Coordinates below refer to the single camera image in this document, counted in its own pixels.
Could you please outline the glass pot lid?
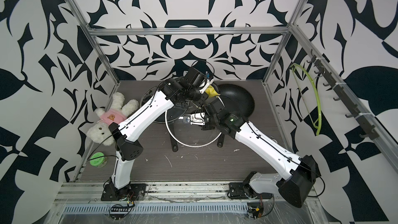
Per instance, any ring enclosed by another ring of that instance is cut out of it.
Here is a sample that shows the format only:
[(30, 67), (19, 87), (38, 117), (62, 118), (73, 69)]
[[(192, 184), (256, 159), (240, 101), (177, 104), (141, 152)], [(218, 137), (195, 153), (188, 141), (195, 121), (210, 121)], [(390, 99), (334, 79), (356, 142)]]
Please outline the glass pot lid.
[[(212, 99), (207, 99), (205, 103), (201, 106), (198, 106), (192, 101), (189, 102), (189, 108), (184, 115), (195, 114), (195, 113), (205, 113), (204, 104), (212, 102)], [(178, 147), (185, 146), (190, 148), (202, 148), (209, 146), (211, 144), (216, 144), (218, 147), (222, 147), (224, 143), (225, 135), (222, 134), (219, 130), (212, 128), (205, 124), (201, 125), (191, 125), (184, 124), (182, 120), (175, 120), (174, 131), (169, 128), (166, 122), (166, 128), (169, 134), (177, 141)]]
[[(155, 94), (155, 89), (157, 86), (153, 86), (150, 89), (148, 89), (142, 96), (140, 100), (140, 106), (145, 105), (153, 95)], [(155, 123), (166, 123), (166, 122), (172, 122), (179, 117), (183, 116), (189, 108), (189, 102), (185, 101), (182, 103), (178, 103), (177, 105), (174, 105), (172, 108), (170, 108), (166, 113), (163, 113), (161, 116), (159, 116), (154, 122)]]

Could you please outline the yellow cleaning cloth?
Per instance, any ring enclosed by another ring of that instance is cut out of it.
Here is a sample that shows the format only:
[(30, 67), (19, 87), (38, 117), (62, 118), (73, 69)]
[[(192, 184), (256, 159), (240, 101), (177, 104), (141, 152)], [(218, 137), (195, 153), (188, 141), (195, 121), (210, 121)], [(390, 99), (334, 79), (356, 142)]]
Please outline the yellow cleaning cloth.
[(220, 96), (220, 94), (216, 91), (216, 89), (212, 85), (206, 88), (205, 93), (208, 95), (208, 97)]

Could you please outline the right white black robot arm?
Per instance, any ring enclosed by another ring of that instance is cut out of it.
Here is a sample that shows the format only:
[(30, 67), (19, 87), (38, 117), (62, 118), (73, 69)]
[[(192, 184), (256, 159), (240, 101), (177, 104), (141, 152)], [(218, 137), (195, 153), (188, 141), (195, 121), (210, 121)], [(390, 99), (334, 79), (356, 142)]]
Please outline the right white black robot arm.
[(321, 176), (312, 156), (300, 157), (278, 145), (246, 116), (239, 111), (228, 110), (220, 100), (205, 104), (204, 110), (210, 126), (249, 147), (278, 173), (270, 179), (256, 172), (249, 177), (251, 190), (257, 194), (279, 194), (292, 206), (303, 206), (316, 179)]

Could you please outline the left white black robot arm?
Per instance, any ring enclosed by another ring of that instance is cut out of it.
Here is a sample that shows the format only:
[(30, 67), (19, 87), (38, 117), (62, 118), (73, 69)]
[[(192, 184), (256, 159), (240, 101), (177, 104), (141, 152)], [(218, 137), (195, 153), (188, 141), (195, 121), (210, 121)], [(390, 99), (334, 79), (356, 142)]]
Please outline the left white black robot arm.
[(115, 190), (130, 185), (130, 176), (135, 159), (143, 152), (138, 139), (141, 134), (162, 114), (176, 104), (185, 101), (205, 100), (205, 90), (213, 83), (214, 77), (189, 68), (179, 79), (169, 78), (161, 82), (154, 95), (132, 116), (120, 124), (111, 124), (109, 130), (116, 141), (116, 164), (111, 176)]

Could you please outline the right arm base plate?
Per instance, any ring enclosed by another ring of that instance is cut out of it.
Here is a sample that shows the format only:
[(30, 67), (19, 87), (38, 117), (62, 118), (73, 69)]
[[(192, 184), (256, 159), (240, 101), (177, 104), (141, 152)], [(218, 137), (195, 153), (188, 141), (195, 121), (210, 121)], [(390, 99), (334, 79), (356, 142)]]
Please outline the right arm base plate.
[(227, 197), (232, 200), (256, 199), (258, 194), (248, 183), (229, 183)]

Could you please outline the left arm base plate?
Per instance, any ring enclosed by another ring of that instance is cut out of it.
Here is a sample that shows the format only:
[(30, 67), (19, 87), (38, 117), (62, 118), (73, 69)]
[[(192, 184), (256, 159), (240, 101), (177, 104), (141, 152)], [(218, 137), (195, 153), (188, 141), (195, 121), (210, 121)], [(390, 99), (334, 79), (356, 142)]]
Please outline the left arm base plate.
[(104, 186), (101, 201), (135, 201), (146, 194), (146, 184), (129, 184), (121, 189), (117, 189), (113, 183)]

